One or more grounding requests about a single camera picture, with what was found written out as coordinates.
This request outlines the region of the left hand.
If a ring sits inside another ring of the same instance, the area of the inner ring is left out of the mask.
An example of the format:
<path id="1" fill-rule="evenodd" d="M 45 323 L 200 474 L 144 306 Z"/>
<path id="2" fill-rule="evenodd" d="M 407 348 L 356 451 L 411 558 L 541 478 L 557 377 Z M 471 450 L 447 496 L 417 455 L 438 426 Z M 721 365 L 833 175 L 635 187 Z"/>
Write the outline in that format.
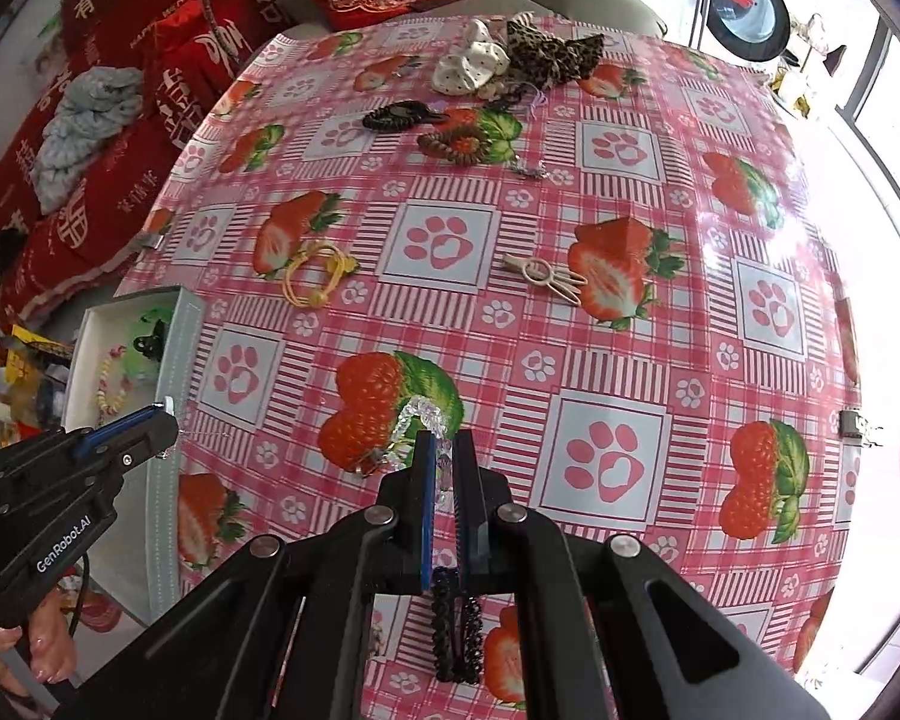
<path id="1" fill-rule="evenodd" d="M 68 679 L 76 667 L 76 645 L 68 632 L 68 622 L 61 611 L 63 593 L 53 589 L 30 614 L 27 631 L 0 628 L 0 653 L 13 650 L 17 641 L 27 635 L 30 670 L 39 683 L 58 684 Z M 0 686 L 19 697 L 27 697 L 19 680 L 0 658 Z"/>

